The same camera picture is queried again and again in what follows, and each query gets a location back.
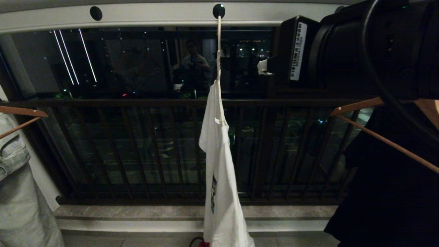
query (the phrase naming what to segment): wooden hanger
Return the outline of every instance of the wooden hanger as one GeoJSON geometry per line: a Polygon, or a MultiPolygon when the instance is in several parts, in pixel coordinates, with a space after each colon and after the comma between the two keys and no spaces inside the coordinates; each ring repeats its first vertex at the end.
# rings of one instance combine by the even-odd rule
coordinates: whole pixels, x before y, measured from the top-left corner
{"type": "Polygon", "coordinates": [[[32,109],[10,107],[10,106],[3,106],[3,105],[0,105],[0,113],[34,116],[33,119],[27,121],[26,123],[20,124],[19,126],[0,134],[0,139],[9,135],[9,134],[16,132],[17,130],[23,128],[24,126],[27,126],[27,125],[37,121],[38,119],[40,119],[42,117],[49,116],[49,115],[47,115],[47,113],[40,111],[40,110],[32,110],[32,109]]]}
{"type": "MultiPolygon", "coordinates": [[[[377,97],[377,98],[353,103],[350,105],[337,107],[331,112],[331,116],[336,116],[336,117],[340,118],[341,120],[343,120],[349,124],[352,124],[353,126],[363,130],[364,132],[370,134],[371,136],[373,136],[373,137],[377,138],[378,140],[384,142],[385,144],[395,148],[396,150],[402,152],[403,154],[409,156],[410,158],[414,159],[415,161],[426,166],[428,169],[439,174],[439,167],[424,160],[423,158],[421,158],[418,155],[410,152],[409,150],[401,147],[400,145],[390,141],[389,139],[369,130],[368,128],[363,127],[360,124],[341,116],[341,114],[344,114],[344,113],[348,113],[348,112],[355,111],[355,110],[360,110],[360,109],[367,108],[367,107],[378,106],[378,105],[382,105],[382,104],[384,104],[384,102],[379,97],[377,97]]],[[[434,100],[420,99],[420,100],[415,101],[415,104],[421,109],[421,111],[428,117],[428,119],[439,130],[439,113],[438,113],[436,105],[435,105],[436,102],[434,100]]]]}

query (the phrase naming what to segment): black hook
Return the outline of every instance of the black hook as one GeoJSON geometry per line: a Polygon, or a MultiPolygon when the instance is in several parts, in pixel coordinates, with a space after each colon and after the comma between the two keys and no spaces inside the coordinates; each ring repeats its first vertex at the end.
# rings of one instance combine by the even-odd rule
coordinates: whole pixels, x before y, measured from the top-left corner
{"type": "Polygon", "coordinates": [[[224,15],[226,14],[226,9],[224,8],[224,5],[217,4],[213,7],[213,16],[218,19],[218,16],[221,15],[221,19],[224,18],[224,15]]]}

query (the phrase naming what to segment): led light strip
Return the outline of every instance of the led light strip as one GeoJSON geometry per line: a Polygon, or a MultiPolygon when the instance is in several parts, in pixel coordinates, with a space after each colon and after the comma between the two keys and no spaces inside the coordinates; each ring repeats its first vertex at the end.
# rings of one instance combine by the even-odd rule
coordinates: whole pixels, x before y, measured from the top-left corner
{"type": "Polygon", "coordinates": [[[78,80],[78,77],[76,76],[76,72],[75,72],[75,68],[73,67],[73,63],[70,60],[70,55],[68,54],[67,46],[65,45],[64,37],[62,36],[61,30],[59,30],[59,35],[61,36],[62,43],[64,44],[65,52],[67,53],[67,58],[68,58],[68,61],[70,62],[70,66],[72,67],[72,71],[73,71],[73,74],[75,75],[76,82],[79,85],[79,80],[78,80]]]}
{"type": "Polygon", "coordinates": [[[58,36],[56,36],[55,30],[54,30],[54,35],[55,35],[56,43],[58,43],[59,52],[61,52],[62,60],[64,61],[65,68],[67,69],[68,76],[70,77],[72,84],[75,85],[75,83],[73,82],[72,75],[70,74],[70,70],[68,69],[67,62],[65,61],[64,54],[62,53],[61,45],[59,44],[58,36]]]}
{"type": "Polygon", "coordinates": [[[81,35],[81,39],[82,39],[82,41],[83,41],[85,54],[87,55],[87,59],[88,59],[88,63],[90,64],[91,72],[93,73],[94,82],[97,82],[97,80],[96,80],[96,76],[94,75],[93,66],[91,65],[90,57],[88,56],[87,47],[85,46],[84,38],[82,37],[81,29],[78,29],[78,30],[79,30],[79,34],[81,35]]]}

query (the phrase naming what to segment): light blue jeans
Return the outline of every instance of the light blue jeans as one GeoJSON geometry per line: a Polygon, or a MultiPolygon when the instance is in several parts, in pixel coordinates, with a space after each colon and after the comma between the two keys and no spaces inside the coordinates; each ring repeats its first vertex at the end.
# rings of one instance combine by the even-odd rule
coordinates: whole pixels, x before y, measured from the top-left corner
{"type": "MultiPolygon", "coordinates": [[[[12,128],[9,117],[0,113],[0,133],[12,128]]],[[[20,135],[17,131],[0,139],[0,242],[5,247],[64,247],[20,135]]]]}

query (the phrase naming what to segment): printed graphic on shirt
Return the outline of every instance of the printed graphic on shirt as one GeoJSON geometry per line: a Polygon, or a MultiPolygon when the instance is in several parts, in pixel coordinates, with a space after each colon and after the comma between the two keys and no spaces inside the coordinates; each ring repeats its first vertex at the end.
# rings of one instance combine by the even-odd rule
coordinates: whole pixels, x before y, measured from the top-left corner
{"type": "Polygon", "coordinates": [[[215,179],[215,176],[213,176],[213,178],[212,178],[212,194],[211,194],[211,197],[210,197],[210,200],[211,200],[211,202],[210,202],[210,206],[211,206],[211,208],[212,208],[212,214],[214,214],[215,213],[215,194],[216,194],[216,179],[215,179]]]}

